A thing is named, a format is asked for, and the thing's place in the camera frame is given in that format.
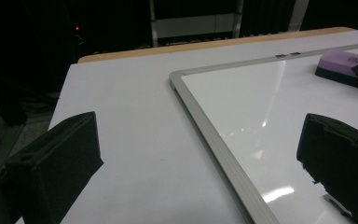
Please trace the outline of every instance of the white tabletop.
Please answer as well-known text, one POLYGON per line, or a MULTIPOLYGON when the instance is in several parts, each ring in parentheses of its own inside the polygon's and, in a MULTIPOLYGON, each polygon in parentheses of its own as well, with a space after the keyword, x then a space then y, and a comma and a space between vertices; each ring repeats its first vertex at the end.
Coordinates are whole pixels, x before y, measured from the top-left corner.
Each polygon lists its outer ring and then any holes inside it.
POLYGON ((169 73, 357 43, 354 31, 72 65, 50 127, 95 111, 104 165, 62 223, 244 223, 169 73))

